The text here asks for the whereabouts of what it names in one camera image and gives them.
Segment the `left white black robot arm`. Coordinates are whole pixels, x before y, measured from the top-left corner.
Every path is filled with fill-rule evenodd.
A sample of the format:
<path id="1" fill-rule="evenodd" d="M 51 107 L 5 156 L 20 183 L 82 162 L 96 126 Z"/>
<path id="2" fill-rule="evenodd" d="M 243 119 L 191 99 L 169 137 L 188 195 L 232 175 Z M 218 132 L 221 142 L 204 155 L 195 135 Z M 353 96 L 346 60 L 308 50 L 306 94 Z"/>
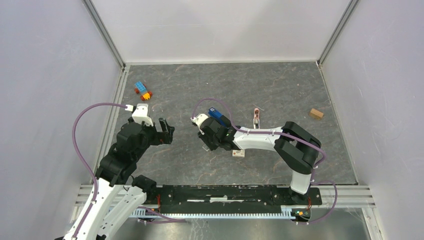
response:
<path id="1" fill-rule="evenodd" d="M 64 240 L 110 240 L 135 209 L 153 203 L 157 198 L 157 183 L 143 175 L 134 178 L 115 207 L 111 207 L 118 193 L 124 189 L 137 163 L 150 146 L 171 144 L 175 128 L 160 118 L 161 131 L 155 125 L 135 122 L 129 118 L 108 153 L 96 170 L 97 184 L 92 187 L 90 199 Z"/>

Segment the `blue stapler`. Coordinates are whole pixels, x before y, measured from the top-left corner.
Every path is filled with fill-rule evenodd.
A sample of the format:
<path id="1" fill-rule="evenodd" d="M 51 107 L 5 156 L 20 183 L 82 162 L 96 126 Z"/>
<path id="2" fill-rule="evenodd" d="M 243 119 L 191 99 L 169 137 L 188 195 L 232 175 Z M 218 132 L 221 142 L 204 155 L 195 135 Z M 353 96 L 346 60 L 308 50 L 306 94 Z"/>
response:
<path id="1" fill-rule="evenodd" d="M 231 121 L 225 115 L 223 115 L 221 112 L 216 110 L 214 107 L 211 107 L 208 110 L 208 114 L 211 118 L 218 121 L 222 126 L 225 126 L 225 127 L 231 126 Z"/>

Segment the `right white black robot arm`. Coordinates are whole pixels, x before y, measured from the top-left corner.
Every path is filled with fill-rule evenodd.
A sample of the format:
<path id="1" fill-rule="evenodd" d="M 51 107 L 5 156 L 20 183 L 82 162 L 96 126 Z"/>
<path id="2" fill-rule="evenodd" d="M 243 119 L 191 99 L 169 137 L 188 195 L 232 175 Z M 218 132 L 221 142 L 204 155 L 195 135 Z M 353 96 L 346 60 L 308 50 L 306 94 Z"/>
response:
<path id="1" fill-rule="evenodd" d="M 322 153 L 321 142 L 300 127 L 287 121 L 284 126 L 268 129 L 226 126 L 217 119 L 199 114 L 191 119 L 198 127 L 198 137 L 211 150 L 248 149 L 276 152 L 292 170 L 289 199 L 302 204 L 309 198 L 312 173 L 317 157 Z"/>

